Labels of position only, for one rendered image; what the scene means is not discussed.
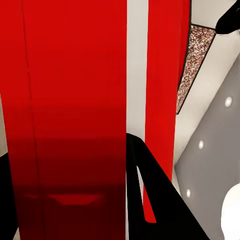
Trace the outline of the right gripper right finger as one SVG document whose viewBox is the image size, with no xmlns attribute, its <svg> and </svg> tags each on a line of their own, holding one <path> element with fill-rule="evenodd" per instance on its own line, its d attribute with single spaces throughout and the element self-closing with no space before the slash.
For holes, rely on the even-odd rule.
<svg viewBox="0 0 240 240">
<path fill-rule="evenodd" d="M 137 167 L 156 223 L 145 220 Z M 210 240 L 145 142 L 126 133 L 129 240 Z"/>
</svg>

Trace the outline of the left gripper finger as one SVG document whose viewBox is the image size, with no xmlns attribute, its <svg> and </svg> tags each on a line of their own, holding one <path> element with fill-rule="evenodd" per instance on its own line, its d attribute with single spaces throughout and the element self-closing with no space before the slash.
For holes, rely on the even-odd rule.
<svg viewBox="0 0 240 240">
<path fill-rule="evenodd" d="M 232 24 L 228 25 L 227 27 L 223 28 L 219 33 L 216 33 L 218 35 L 228 35 L 232 32 L 235 32 L 240 29 L 240 18 L 238 18 L 236 21 L 234 21 Z"/>
<path fill-rule="evenodd" d="M 238 18 L 240 18 L 240 0 L 235 0 L 233 6 L 217 21 L 214 32 L 219 33 Z"/>
</svg>

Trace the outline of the radio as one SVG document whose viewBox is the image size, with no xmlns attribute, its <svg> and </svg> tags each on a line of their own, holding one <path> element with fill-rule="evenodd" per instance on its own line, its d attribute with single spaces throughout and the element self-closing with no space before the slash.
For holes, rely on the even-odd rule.
<svg viewBox="0 0 240 240">
<path fill-rule="evenodd" d="M 0 0 L 20 240 L 129 240 L 126 133 L 172 182 L 191 23 L 192 0 Z"/>
</svg>

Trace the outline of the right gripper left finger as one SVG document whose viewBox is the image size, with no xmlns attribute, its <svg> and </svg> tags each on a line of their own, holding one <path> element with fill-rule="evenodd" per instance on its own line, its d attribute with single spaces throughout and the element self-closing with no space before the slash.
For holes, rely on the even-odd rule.
<svg viewBox="0 0 240 240">
<path fill-rule="evenodd" d="M 0 157 L 0 240 L 13 240 L 18 225 L 9 153 Z"/>
</svg>

